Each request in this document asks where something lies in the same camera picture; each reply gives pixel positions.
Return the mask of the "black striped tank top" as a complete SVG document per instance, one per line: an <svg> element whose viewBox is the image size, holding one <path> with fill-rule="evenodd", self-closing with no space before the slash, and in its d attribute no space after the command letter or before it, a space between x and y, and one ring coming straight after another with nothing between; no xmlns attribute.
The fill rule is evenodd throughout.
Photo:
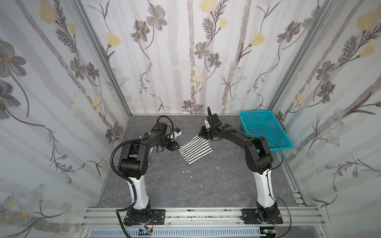
<svg viewBox="0 0 381 238"><path fill-rule="evenodd" d="M200 136L195 136L189 142L182 145L178 151L188 165L213 152L210 142Z"/></svg>

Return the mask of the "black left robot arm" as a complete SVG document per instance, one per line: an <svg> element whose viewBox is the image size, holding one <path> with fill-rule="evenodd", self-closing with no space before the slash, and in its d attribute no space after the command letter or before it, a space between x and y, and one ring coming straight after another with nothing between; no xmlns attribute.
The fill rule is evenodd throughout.
<svg viewBox="0 0 381 238"><path fill-rule="evenodd" d="M117 215L126 211L123 225L154 223L154 215L146 192L145 174L154 147L175 151L179 149L176 138L182 134L178 127L167 132L166 123L156 122L153 129L142 137L121 143L113 152L110 164L116 175L129 183L132 204L116 211Z"/></svg>

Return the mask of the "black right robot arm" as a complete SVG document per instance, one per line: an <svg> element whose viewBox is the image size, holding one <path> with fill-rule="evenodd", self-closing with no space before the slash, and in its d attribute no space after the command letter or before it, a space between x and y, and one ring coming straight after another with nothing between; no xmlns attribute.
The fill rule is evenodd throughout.
<svg viewBox="0 0 381 238"><path fill-rule="evenodd" d="M260 224L282 224L282 216L272 191L271 170L274 158L267 140L262 136L246 135L230 124L223 124L218 115L210 111L199 135L210 140L229 140L244 150L246 165L254 174L257 188L257 208L254 215L245 215L244 220Z"/></svg>

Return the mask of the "blue striped tank top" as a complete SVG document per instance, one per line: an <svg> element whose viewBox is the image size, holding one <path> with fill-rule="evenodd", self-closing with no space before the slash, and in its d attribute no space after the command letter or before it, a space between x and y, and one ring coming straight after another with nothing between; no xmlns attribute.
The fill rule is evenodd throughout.
<svg viewBox="0 0 381 238"><path fill-rule="evenodd" d="M115 169L117 169L119 172L121 171L120 169L120 162L121 162L121 156L122 156L122 150L123 150L123 146L119 147L113 157L113 165L115 167ZM153 148L149 149L148 150L148 166L151 165L151 154L153 152ZM137 158L138 154L137 152L135 154L129 154L129 157L130 158Z"/></svg>

